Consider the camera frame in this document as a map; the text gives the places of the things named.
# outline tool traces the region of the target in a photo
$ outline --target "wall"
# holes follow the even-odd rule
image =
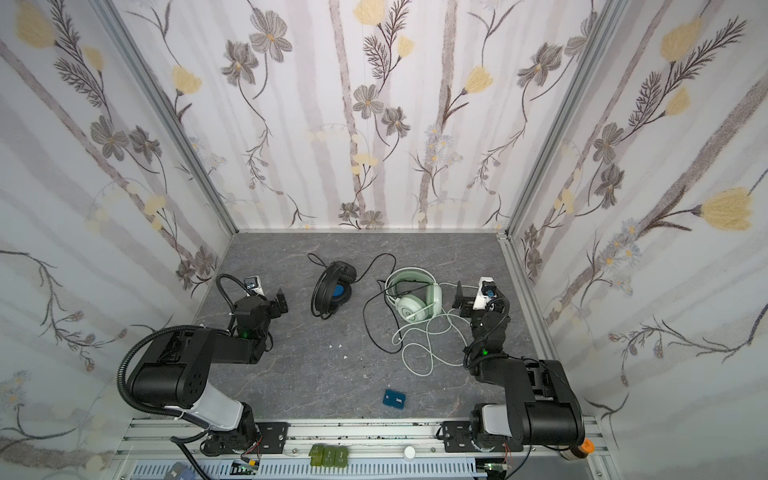
[[[193,319],[229,236],[87,2],[0,12],[0,476],[100,478],[118,362]]]
[[[627,479],[768,466],[767,7],[631,2],[514,235]]]
[[[116,4],[240,228],[351,230],[506,227],[603,2]]]

